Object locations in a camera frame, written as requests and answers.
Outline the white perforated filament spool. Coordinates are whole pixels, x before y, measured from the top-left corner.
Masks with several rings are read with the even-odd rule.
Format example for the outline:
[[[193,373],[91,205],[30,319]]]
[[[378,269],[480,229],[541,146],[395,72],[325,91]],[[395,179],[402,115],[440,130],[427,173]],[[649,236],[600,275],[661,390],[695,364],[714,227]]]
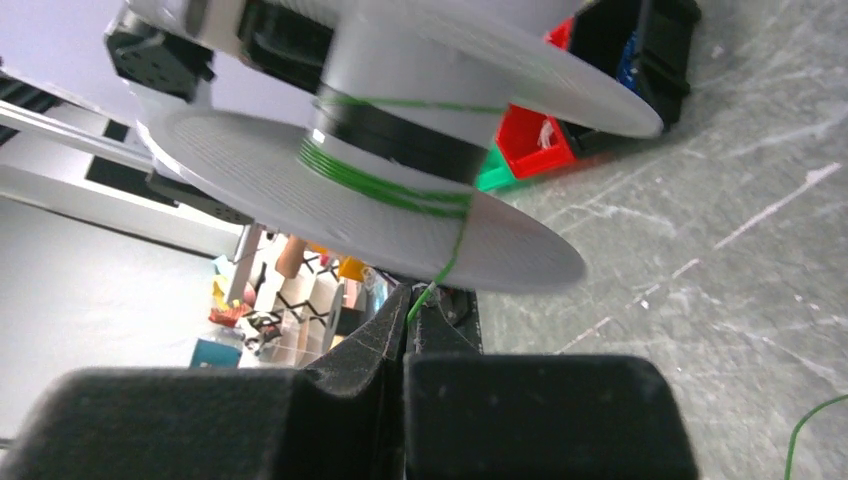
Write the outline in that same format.
[[[585,264],[476,177],[510,105],[651,138],[656,111],[543,40],[577,1],[284,1],[274,40],[321,63],[306,127],[211,107],[150,114],[155,158],[283,233],[461,289],[557,291]]]

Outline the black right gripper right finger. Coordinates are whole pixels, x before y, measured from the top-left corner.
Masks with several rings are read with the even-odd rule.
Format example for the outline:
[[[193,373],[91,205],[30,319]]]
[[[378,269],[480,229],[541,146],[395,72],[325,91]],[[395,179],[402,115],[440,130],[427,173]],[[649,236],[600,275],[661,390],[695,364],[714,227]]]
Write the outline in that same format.
[[[402,303],[409,479],[695,479],[675,396],[625,354],[484,354],[418,290]]]

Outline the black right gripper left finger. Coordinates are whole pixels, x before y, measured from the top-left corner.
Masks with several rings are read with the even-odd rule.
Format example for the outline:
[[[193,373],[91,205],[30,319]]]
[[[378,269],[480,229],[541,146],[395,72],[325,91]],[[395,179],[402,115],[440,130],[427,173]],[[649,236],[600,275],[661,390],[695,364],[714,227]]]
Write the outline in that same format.
[[[409,287],[300,369],[88,368],[60,378],[5,479],[400,479]]]

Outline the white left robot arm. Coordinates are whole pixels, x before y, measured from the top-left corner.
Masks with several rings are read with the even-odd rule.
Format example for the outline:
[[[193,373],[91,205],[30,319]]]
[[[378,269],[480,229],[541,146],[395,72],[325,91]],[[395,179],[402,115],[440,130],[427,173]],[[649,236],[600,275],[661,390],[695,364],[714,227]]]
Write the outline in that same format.
[[[1,150],[1,196],[147,241],[217,257],[238,255],[244,230],[186,205],[167,206],[88,179],[106,127],[133,128],[139,100],[116,75],[105,38],[123,1],[4,1],[1,72],[61,99]]]

